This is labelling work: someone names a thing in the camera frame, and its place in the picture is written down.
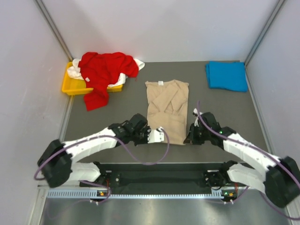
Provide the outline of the beige t shirt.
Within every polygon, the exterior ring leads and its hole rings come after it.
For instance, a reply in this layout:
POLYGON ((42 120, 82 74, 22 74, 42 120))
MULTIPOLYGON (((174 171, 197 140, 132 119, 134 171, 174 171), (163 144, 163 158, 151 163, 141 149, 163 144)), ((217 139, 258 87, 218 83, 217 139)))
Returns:
POLYGON ((179 80, 146 82, 147 120, 151 128, 162 127, 170 144, 183 145, 187 135, 189 84, 179 80))

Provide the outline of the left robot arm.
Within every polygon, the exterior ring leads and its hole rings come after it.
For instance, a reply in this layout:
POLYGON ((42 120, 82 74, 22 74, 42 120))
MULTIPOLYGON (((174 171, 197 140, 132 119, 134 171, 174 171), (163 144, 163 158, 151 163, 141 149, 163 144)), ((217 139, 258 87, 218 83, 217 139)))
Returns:
POLYGON ((41 173, 51 188, 57 188, 67 181, 87 181, 96 186, 106 182, 106 174, 99 162, 82 163, 81 160, 92 154, 133 142, 134 145, 153 142, 155 130, 147 119, 135 114, 123 123, 113 123, 90 136, 61 142, 52 141, 38 160, 41 173))

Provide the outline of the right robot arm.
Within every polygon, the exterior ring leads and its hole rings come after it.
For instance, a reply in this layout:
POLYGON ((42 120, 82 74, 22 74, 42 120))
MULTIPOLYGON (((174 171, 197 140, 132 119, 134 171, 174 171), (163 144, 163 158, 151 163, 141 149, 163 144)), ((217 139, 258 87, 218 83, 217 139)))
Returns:
POLYGON ((196 119, 185 143, 202 145, 210 142, 248 164, 223 163, 216 173, 217 185, 244 184, 265 194, 279 208, 284 208, 300 195, 300 170, 294 159, 289 156, 280 158, 261 150, 230 127, 221 127, 210 112, 194 110, 193 115, 196 119))

